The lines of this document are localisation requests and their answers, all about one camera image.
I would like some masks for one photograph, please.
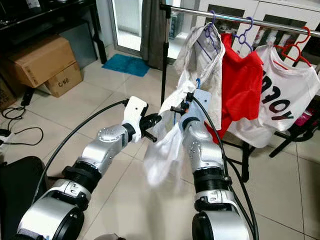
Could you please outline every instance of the metal rail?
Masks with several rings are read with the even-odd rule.
[[[196,15],[201,17],[207,17],[211,19],[214,17],[214,15],[211,12],[198,11],[198,10],[193,10],[193,9],[188,9],[183,7],[171,6],[171,11],[177,12],[177,13],[186,13],[186,14],[191,14],[191,15]],[[218,14],[218,13],[215,14],[215,19],[226,20],[226,21],[236,22],[236,23],[243,23],[243,24],[251,24],[251,21],[245,17],[231,16],[231,15]],[[270,29],[278,29],[286,32],[296,33],[296,34],[308,35],[308,31],[303,28],[283,25],[283,24],[278,24],[278,23],[273,23],[268,21],[253,20],[253,25],[266,27]],[[320,38],[319,31],[310,30],[310,35],[316,38]]]

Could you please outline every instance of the curtain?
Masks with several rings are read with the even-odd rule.
[[[142,2],[140,54],[150,67],[162,70],[166,12],[160,10],[160,3],[166,0]]]

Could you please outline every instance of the white cloth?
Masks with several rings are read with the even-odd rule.
[[[144,169],[148,183],[151,186],[158,186],[165,180],[170,172],[173,162],[178,164],[177,171],[180,172],[182,166],[182,140],[183,134],[177,122],[172,129],[167,132],[173,124],[173,114],[170,111],[161,114],[162,120],[153,128],[153,134],[161,138],[156,143],[150,143],[144,155]]]
[[[273,46],[260,46],[256,51],[263,61],[258,118],[242,118],[233,122],[228,131],[256,148],[263,148],[275,131],[285,131],[294,124],[319,90],[320,80],[313,67],[285,64]]]
[[[225,47],[216,27],[212,27],[210,37],[205,36],[205,29],[209,26],[193,27],[187,36],[174,67],[180,74],[176,90],[164,101],[160,113],[167,111],[171,106],[177,107],[186,97],[187,92],[193,92],[201,81],[201,89],[211,93],[208,113],[216,129],[221,129],[222,111],[222,59]]]
[[[208,113],[215,127],[221,129],[222,58],[226,50],[214,26],[210,31],[211,38],[205,36],[204,30],[208,26],[191,29],[174,63],[180,74],[179,82],[176,90],[162,104],[159,111],[162,120],[153,128],[158,142],[150,143],[144,156],[144,169],[151,186],[159,185],[167,177],[174,162],[177,163],[177,173],[181,171],[183,133],[178,120],[173,126],[174,114],[170,108],[178,107],[187,93],[196,89],[197,78],[201,81],[200,88],[212,94]]]

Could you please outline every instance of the black cord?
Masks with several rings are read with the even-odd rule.
[[[254,234],[252,234],[253,238],[255,240],[259,240],[259,230],[258,230],[258,223],[257,223],[255,211],[254,211],[254,209],[252,207],[252,204],[251,204],[251,201],[250,201],[250,197],[248,195],[248,192],[247,192],[246,186],[244,184],[244,181],[242,181],[240,173],[239,173],[238,169],[236,168],[236,166],[234,165],[234,163],[232,161],[229,161],[229,160],[228,160],[228,163],[233,168],[237,178],[239,179],[239,182],[240,182],[240,185],[241,185],[241,188],[242,188],[246,203],[248,205],[250,216],[251,216],[251,219],[252,219],[252,225],[253,225],[253,232],[254,232]]]
[[[257,220],[256,220],[256,216],[255,216],[255,212],[254,212],[254,209],[252,207],[252,204],[251,204],[251,201],[250,201],[250,198],[249,198],[249,195],[248,195],[248,192],[247,192],[247,189],[246,189],[246,186],[244,184],[244,182],[242,181],[242,178],[240,176],[240,173],[238,171],[238,169],[236,168],[236,166],[233,164],[232,161],[230,161],[227,157],[226,157],[226,153],[225,153],[225,149],[224,149],[224,146],[222,144],[222,141],[219,137],[219,134],[208,114],[208,112],[206,111],[206,109],[204,108],[204,106],[202,106],[202,104],[199,102],[199,100],[195,97],[195,96],[192,96],[192,99],[199,105],[199,107],[201,108],[201,110],[203,111],[203,113],[205,114],[207,120],[209,121],[210,123],[210,126],[211,128],[213,129],[214,131],[214,134],[216,135],[216,138],[218,139],[218,144],[221,148],[221,152],[222,152],[222,159],[223,159],[223,164],[224,164],[224,171],[225,171],[225,174],[228,176],[228,166],[227,166],[227,162],[231,165],[231,167],[233,168],[233,170],[235,171],[235,174],[240,182],[240,185],[241,185],[241,188],[242,188],[242,191],[243,191],[243,194],[244,194],[244,197],[245,197],[245,200],[246,200],[246,203],[248,205],[248,208],[249,208],[249,212],[250,212],[250,216],[251,216],[251,219],[252,219],[252,222],[250,221],[249,219],[249,216],[248,214],[246,213],[244,207],[242,206],[238,196],[236,195],[234,189],[232,188],[231,184],[229,185],[229,188],[230,190],[232,191],[232,193],[234,194],[234,198],[236,199],[236,202],[237,204],[239,205],[241,211],[242,211],[242,214],[245,218],[245,220],[247,221],[248,225],[249,225],[249,228],[252,232],[252,235],[253,235],[253,238],[255,240],[259,240],[259,231],[258,231],[258,224],[257,224]]]
[[[30,129],[39,129],[40,132],[41,132],[41,137],[40,137],[39,141],[37,141],[36,143],[3,142],[2,144],[7,144],[7,145],[27,145],[27,146],[35,146],[35,145],[39,144],[39,143],[42,141],[42,139],[44,139],[44,131],[43,131],[40,127],[38,127],[38,126],[28,127],[28,128],[23,129],[23,130],[21,130],[21,131],[17,131],[17,132],[15,132],[14,134],[19,134],[19,133],[22,133],[22,132],[24,132],[24,131],[26,131],[26,130],[30,130]]]
[[[9,113],[11,113],[12,111],[22,111],[21,114],[19,114],[18,116],[14,116],[14,117],[11,117],[11,116],[8,116]],[[11,129],[10,129],[10,124],[13,120],[21,120],[22,119],[22,116],[25,114],[26,112],[26,107],[25,106],[19,106],[19,107],[8,107],[6,109],[4,109],[2,112],[1,112],[1,115],[5,118],[5,119],[10,119],[9,123],[8,123],[8,126],[7,126],[7,129],[11,132]]]
[[[13,111],[22,111],[19,115],[17,116],[9,116],[9,114]],[[26,107],[25,106],[19,106],[19,107],[8,107],[6,109],[4,109],[2,112],[1,112],[1,115],[5,118],[5,119],[9,119],[9,123],[7,125],[7,130],[11,132],[12,130],[12,127],[10,128],[10,124],[12,121],[14,120],[21,120],[23,118],[23,115],[26,113]],[[41,127],[38,127],[38,126],[35,126],[35,127],[28,127],[28,128],[25,128],[21,131],[17,131],[15,132],[14,134],[19,134],[19,133],[22,133],[24,131],[27,131],[27,130],[31,130],[31,129],[39,129],[40,132],[41,132],[41,137],[40,137],[40,140],[38,140],[36,143],[27,143],[27,142],[3,142],[2,144],[7,144],[7,145],[27,145],[27,146],[35,146],[35,145],[38,145],[42,139],[44,139],[44,131],[41,129]]]
[[[55,157],[57,156],[57,154],[59,153],[59,151],[61,150],[61,148],[66,144],[66,142],[72,137],[73,134],[75,134],[80,128],[82,128],[85,124],[87,124],[90,120],[92,120],[93,118],[95,118],[97,115],[103,113],[104,111],[108,110],[108,109],[111,109],[117,105],[120,105],[120,104],[124,104],[126,105],[128,103],[127,100],[122,100],[122,101],[118,101],[116,103],[113,103],[109,106],[106,106],[105,108],[97,111],[95,114],[91,115],[90,117],[88,117],[86,120],[84,120],[83,122],[81,122],[74,130],[72,130],[72,132],[70,132],[68,134],[68,136],[65,137],[65,139],[60,143],[60,145],[56,148],[56,150],[54,151],[54,153],[52,154],[52,156],[50,157],[49,161],[47,162],[47,164],[45,165],[43,171],[42,171],[42,174],[41,174],[41,177],[38,181],[38,184],[36,186],[36,189],[35,189],[35,192],[34,192],[34,195],[33,195],[33,199],[32,199],[32,202],[31,202],[31,205],[34,204],[36,198],[37,198],[37,195],[38,195],[38,192],[39,192],[39,189],[40,189],[40,185],[41,183],[43,182],[44,178],[45,178],[45,175],[48,171],[48,168],[50,167],[51,163],[53,162],[53,160],[55,159]]]
[[[236,203],[239,205],[239,208],[240,208],[240,210],[241,210],[246,222],[249,225],[249,228],[250,228],[250,231],[251,231],[252,235],[254,235],[254,226],[253,226],[253,224],[252,224],[252,222],[251,222],[251,220],[250,220],[250,218],[249,218],[244,206],[242,205],[240,199],[238,198],[238,196],[237,196],[234,188],[231,186],[231,184],[229,185],[229,188],[230,188],[231,192],[233,193],[234,199],[235,199]]]

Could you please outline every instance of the purple hanger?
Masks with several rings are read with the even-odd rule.
[[[252,29],[252,26],[254,25],[254,20],[253,20],[253,18],[250,17],[250,16],[247,16],[246,18],[251,20],[251,25],[250,25],[250,27],[249,27],[248,29],[246,29],[246,30],[244,31],[244,33],[240,34],[239,36],[237,36],[237,35],[235,35],[235,34],[232,34],[232,35],[233,35],[235,38],[238,38],[239,44],[241,44],[241,45],[243,45],[243,44],[247,45],[247,46],[250,48],[250,51],[252,52],[252,51],[253,51],[253,48],[252,48],[252,46],[250,46],[249,43],[247,42],[247,32]]]
[[[214,31],[214,24],[215,24],[215,21],[216,21],[216,13],[213,10],[211,10],[210,13],[213,14],[213,18],[212,18],[211,22],[209,23],[209,25],[207,26],[207,28],[204,30],[204,35],[205,35],[206,38],[210,38],[211,39],[212,46],[214,47],[216,53],[218,53],[218,49],[215,46],[214,39],[212,38],[211,32],[210,32],[210,30],[212,32]]]

